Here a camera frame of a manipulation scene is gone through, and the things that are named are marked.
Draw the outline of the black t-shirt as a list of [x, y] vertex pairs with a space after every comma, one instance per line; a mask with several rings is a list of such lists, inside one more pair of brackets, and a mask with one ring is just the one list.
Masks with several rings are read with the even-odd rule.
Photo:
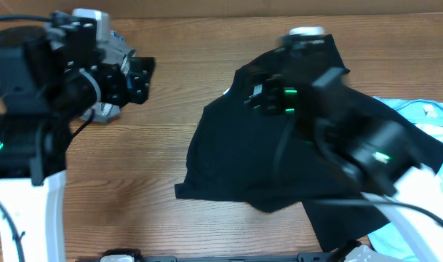
[[[175, 195], [246, 202], [266, 213], [301, 202], [321, 248], [329, 252], [378, 230], [388, 220], [373, 206], [313, 203], [314, 197], [356, 199], [359, 194], [334, 179], [333, 168], [295, 129], [292, 115], [266, 116], [244, 104], [251, 93], [246, 85], [248, 67], [264, 65], [271, 51], [238, 69], [229, 91], [205, 106], [188, 148], [185, 180], [175, 186]], [[351, 97], [365, 110], [407, 128], [428, 166], [434, 171], [441, 168], [442, 142], [379, 100], [354, 89]]]

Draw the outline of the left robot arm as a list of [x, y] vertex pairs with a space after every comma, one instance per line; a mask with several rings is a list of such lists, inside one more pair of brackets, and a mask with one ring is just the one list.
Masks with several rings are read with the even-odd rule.
[[0, 240], [5, 261], [64, 261], [63, 197], [71, 122], [99, 105], [147, 101], [154, 57], [111, 30], [105, 12], [75, 9], [0, 31]]

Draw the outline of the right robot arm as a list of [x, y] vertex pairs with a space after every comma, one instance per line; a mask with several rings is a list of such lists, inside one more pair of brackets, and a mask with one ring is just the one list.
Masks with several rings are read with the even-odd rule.
[[316, 28], [296, 28], [273, 52], [275, 65], [250, 69], [246, 104], [266, 116], [290, 114], [295, 129], [356, 199], [313, 203], [373, 206], [398, 228], [421, 261], [443, 261], [443, 202], [433, 170], [407, 128], [358, 106], [347, 69]]

